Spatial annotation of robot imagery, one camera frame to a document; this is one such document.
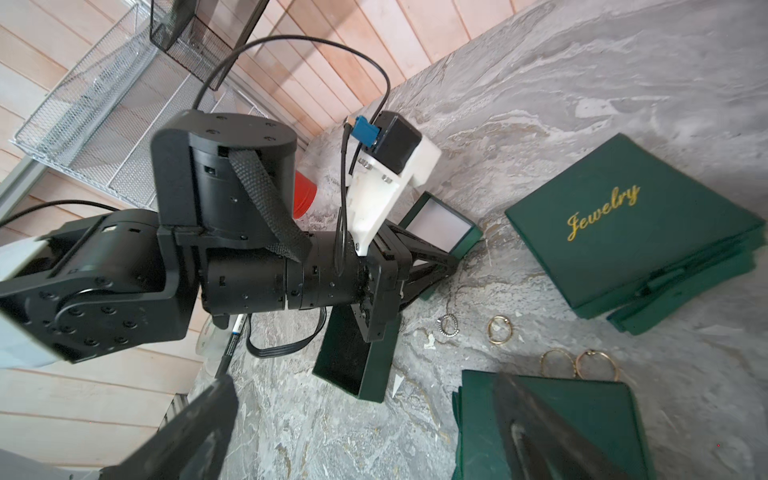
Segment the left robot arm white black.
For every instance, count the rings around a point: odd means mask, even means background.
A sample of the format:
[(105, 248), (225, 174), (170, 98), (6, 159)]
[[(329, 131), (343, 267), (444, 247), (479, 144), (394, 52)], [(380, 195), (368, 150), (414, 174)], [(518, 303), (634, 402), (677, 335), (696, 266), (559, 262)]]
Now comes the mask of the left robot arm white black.
[(151, 141), (156, 210), (64, 224), (1, 249), (1, 365), (79, 363), (184, 338), (218, 319), (350, 306), (366, 342), (457, 267), (389, 222), (368, 246), (292, 216), (296, 133), (278, 121), (186, 110)]

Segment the left green jewelry box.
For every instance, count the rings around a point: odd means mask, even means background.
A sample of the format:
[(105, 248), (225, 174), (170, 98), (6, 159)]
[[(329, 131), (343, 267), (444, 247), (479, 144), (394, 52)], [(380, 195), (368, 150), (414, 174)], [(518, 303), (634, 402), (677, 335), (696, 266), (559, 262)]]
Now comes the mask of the left green jewelry box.
[(366, 343), (352, 308), (334, 307), (312, 374), (358, 400), (382, 403), (400, 325), (396, 316), (381, 341)]

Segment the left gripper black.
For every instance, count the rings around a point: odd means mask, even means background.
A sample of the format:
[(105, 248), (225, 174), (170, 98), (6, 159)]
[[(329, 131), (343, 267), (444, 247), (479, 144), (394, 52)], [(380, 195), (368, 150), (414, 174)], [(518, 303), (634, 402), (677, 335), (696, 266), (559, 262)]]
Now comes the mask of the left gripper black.
[(378, 342), (409, 306), (427, 290), (452, 276), (459, 260), (431, 243), (386, 221), (390, 230), (374, 237), (362, 265), (359, 297), (351, 308), (365, 342)]

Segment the green jewelry box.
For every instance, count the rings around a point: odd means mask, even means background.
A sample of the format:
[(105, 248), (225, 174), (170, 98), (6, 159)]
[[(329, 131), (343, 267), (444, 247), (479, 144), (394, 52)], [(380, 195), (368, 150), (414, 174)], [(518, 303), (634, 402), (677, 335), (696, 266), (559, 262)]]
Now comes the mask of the green jewelry box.
[(751, 271), (765, 221), (618, 134), (506, 217), (574, 313), (640, 335)]
[(400, 325), (396, 316), (381, 341), (366, 343), (352, 308), (334, 307), (312, 374), (358, 400), (382, 403)]

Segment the right green jewelry box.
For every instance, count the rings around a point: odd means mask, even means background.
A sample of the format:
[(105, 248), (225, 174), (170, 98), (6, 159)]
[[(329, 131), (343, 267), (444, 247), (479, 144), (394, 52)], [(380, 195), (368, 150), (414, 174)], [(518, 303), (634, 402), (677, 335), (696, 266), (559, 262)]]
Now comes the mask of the right green jewelry box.
[(574, 313), (640, 335), (751, 271), (765, 221), (618, 134), (506, 217)]

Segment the jewelry box lid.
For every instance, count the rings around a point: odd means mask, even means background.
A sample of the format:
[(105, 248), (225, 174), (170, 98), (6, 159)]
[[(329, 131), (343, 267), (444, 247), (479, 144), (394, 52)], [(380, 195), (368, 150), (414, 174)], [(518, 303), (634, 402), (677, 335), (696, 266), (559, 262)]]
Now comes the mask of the jewelry box lid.
[(483, 237), (474, 222), (429, 192), (421, 194), (398, 226), (449, 254), (456, 264)]

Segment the black mesh basket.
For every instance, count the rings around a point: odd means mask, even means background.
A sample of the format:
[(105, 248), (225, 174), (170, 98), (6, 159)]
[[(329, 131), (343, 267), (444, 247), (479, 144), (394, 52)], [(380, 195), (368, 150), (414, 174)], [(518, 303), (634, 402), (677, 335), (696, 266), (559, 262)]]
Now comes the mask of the black mesh basket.
[(233, 45), (201, 17), (206, 10), (213, 14), (213, 1), (150, 1), (149, 5), (151, 43), (201, 81), (222, 64), (209, 85), (210, 90), (216, 91), (234, 65), (234, 60), (228, 63), (224, 60), (234, 49), (247, 43), (269, 1), (253, 1), (245, 7), (243, 26), (235, 27), (237, 37)]

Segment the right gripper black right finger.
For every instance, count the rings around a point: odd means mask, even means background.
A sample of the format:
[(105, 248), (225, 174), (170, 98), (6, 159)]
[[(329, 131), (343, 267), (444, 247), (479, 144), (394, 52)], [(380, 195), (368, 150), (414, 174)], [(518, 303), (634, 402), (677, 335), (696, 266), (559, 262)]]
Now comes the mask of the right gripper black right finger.
[(628, 479), (517, 376), (493, 384), (493, 406), (510, 472), (521, 479)]

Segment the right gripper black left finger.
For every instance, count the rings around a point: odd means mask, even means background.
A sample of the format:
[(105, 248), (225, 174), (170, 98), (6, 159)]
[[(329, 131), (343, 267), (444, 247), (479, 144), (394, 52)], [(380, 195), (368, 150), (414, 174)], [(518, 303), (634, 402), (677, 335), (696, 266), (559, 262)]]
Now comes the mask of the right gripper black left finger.
[(217, 479), (234, 429), (238, 398), (229, 375), (215, 380), (183, 411), (102, 479)]

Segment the red pencil cup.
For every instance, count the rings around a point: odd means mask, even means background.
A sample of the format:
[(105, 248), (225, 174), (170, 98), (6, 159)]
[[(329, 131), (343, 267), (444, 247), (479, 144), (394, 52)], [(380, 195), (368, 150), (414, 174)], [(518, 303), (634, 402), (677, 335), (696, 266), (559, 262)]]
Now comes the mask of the red pencil cup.
[(293, 208), (294, 219), (299, 219), (307, 213), (313, 204), (316, 195), (317, 185), (300, 171), (296, 171)]

